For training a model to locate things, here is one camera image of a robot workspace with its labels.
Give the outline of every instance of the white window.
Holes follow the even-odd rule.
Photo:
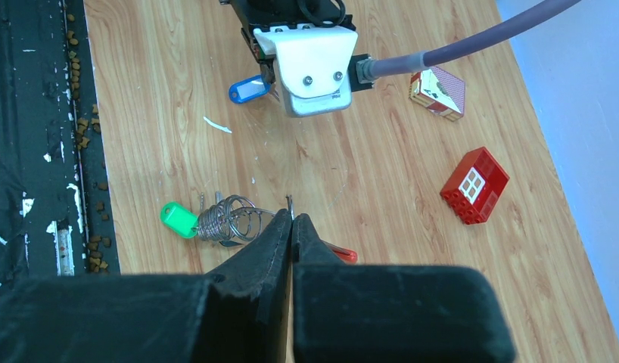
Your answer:
[[[470,204],[474,204],[474,201],[479,197],[481,189],[484,188],[486,181],[481,177],[474,167],[470,168],[470,171],[463,179],[459,190],[463,195],[468,198]]]

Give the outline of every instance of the toy house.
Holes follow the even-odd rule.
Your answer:
[[[464,115],[465,82],[439,67],[413,73],[409,92],[412,101],[450,121]]]
[[[509,179],[488,149],[479,147],[462,158],[440,194],[466,225],[484,223]]]

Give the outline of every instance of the wooden table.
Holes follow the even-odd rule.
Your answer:
[[[230,256],[183,240],[160,208],[241,194],[308,213],[362,263],[481,270],[521,361],[615,361],[619,343],[507,43],[443,65],[467,82],[451,123],[408,100],[409,76],[380,80],[340,113],[289,119],[270,97],[234,105],[258,73],[230,7],[215,1],[87,0],[102,137],[123,273],[201,273]],[[499,22],[493,0],[347,1],[357,54],[432,49]],[[233,133],[208,125],[208,117]],[[487,224],[466,226],[439,190],[487,146],[511,176]]]

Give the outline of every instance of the green key tag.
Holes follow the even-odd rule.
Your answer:
[[[198,216],[176,202],[167,203],[163,207],[160,220],[183,238],[196,237]]]

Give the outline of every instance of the coiled wire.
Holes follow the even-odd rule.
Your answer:
[[[263,214],[273,215],[268,210],[256,208],[246,197],[231,195],[198,216],[198,237],[213,242],[235,237],[251,242],[263,231]]]

